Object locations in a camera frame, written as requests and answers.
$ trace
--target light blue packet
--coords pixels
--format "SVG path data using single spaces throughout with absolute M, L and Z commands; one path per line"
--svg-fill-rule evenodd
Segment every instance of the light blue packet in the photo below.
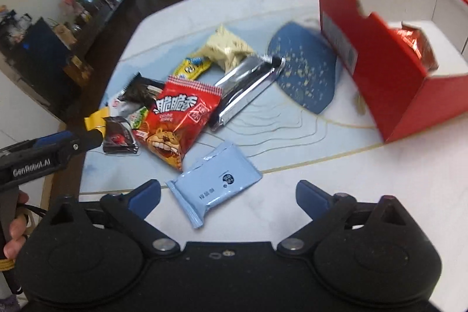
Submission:
M 261 178 L 239 147 L 225 141 L 167 185 L 197 229 L 207 211 Z

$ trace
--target human hand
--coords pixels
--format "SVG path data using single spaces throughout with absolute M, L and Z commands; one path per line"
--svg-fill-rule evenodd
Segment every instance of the human hand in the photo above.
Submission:
M 29 200 L 29 196 L 27 193 L 20 191 L 18 195 L 18 202 L 20 204 L 25 204 Z M 3 253 L 5 254 L 7 259 L 14 259 L 18 256 L 20 249 L 23 247 L 24 243 L 26 242 L 26 238 L 24 237 L 24 232 L 26 231 L 26 217 L 25 215 L 20 215 L 15 218 L 10 224 L 10 236 L 11 241 L 8 242 L 5 247 L 3 248 Z

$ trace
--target blue gripper pad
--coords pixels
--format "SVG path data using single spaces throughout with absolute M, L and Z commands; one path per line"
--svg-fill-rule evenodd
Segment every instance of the blue gripper pad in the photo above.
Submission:
M 33 147 L 42 147 L 42 146 L 48 146 L 49 144 L 54 144 L 57 142 L 60 142 L 63 139 L 69 139 L 73 136 L 73 134 L 68 131 L 60 131 L 58 133 L 48 135 L 46 137 L 39 138 L 35 141 Z
M 333 196 L 306 180 L 296 186 L 296 202 L 313 220 L 324 215 L 333 205 Z
M 123 201 L 129 210 L 145 219 L 161 201 L 161 185 L 157 180 L 149 180 L 123 196 Z

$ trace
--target black snack wrapper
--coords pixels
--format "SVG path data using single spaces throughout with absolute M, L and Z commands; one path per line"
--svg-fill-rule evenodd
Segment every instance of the black snack wrapper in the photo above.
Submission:
M 128 83 L 123 94 L 119 96 L 119 100 L 137 103 L 149 110 L 163 89 L 162 81 L 151 80 L 137 73 Z
M 130 124 L 123 117 L 106 117 L 106 136 L 102 149 L 106 154 L 128 152 L 136 154 L 138 143 L 132 134 Z

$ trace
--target red box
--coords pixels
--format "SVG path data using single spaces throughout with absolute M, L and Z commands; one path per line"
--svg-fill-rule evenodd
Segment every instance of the red box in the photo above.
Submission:
M 320 0 L 321 29 L 391 142 L 468 111 L 467 0 Z M 439 63 L 427 72 L 389 27 L 424 31 Z

